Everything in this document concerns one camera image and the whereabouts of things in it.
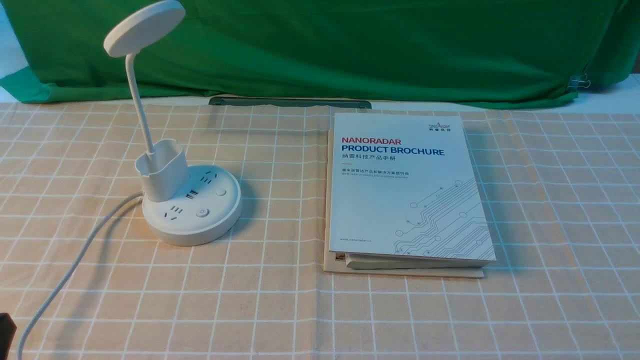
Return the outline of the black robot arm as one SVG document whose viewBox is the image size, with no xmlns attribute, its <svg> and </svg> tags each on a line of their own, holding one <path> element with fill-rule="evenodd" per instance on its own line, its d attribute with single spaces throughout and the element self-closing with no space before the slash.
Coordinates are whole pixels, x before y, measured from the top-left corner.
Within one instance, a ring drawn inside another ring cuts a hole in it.
<svg viewBox="0 0 640 360">
<path fill-rule="evenodd" d="M 0 313 L 0 359 L 9 358 L 10 348 L 14 341 L 17 326 L 9 313 Z"/>
</svg>

